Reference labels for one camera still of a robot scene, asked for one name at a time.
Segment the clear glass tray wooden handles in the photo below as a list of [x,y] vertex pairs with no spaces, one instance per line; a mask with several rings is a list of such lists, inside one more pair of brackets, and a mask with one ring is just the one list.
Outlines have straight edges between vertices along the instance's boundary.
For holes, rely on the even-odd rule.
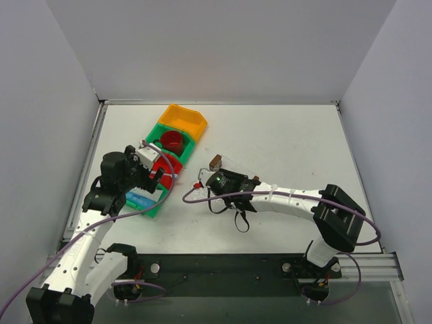
[[[248,178],[250,178],[250,179],[253,178],[254,176],[258,177],[253,172],[251,172],[247,168],[243,167],[239,163],[236,163],[235,161],[227,158],[224,155],[220,155],[220,154],[216,154],[211,159],[211,161],[209,162],[209,166],[208,167],[203,167],[203,168],[210,169],[211,171],[214,171],[214,172],[216,172],[216,171],[222,171],[222,170],[233,171],[233,172],[236,172],[236,173],[241,173],[241,174],[247,175]],[[207,191],[208,191],[208,188],[206,186],[203,186],[199,181],[198,181],[198,183],[203,188],[206,188]],[[212,192],[210,192],[209,194],[210,194],[209,198],[216,197]],[[227,197],[227,196],[228,196],[228,194],[224,194],[222,196],[218,196],[218,200],[222,200],[222,198]]]

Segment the red cup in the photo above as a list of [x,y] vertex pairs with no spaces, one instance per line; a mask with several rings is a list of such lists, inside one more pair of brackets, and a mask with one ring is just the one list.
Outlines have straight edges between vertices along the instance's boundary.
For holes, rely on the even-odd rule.
[[160,138],[155,139],[154,143],[160,143],[161,147],[167,151],[181,155],[184,151],[184,139],[182,134],[176,130],[164,132]]

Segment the white toothbrush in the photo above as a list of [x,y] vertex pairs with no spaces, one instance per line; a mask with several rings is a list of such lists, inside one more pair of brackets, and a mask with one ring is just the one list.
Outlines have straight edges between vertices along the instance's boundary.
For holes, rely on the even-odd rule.
[[174,179],[177,179],[178,178],[178,174],[174,174],[174,175],[172,175],[172,174],[163,174],[163,178],[165,179],[165,178],[174,178]]

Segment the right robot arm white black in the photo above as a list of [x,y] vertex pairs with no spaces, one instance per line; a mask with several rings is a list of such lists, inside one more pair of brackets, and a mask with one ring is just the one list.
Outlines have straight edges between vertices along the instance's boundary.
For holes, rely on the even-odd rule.
[[296,216],[314,223],[320,237],[306,249],[306,260],[324,268],[339,252],[353,252],[363,219],[354,212],[365,211],[339,186],[328,184],[321,190],[282,188],[248,178],[232,171],[201,169],[199,182],[214,195],[221,196],[229,209],[246,212],[274,212]]

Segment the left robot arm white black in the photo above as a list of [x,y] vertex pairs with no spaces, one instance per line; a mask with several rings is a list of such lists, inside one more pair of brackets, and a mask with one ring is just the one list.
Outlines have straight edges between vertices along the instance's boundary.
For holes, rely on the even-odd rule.
[[27,294],[33,323],[91,323],[97,302],[111,284],[120,276],[138,273],[136,249],[124,244],[109,248],[94,269],[91,265],[103,238],[119,219],[126,194],[134,188],[155,192],[164,170],[152,168],[162,156],[156,145],[147,143],[103,156],[101,173],[84,197],[72,239],[55,256],[57,264],[42,286]]

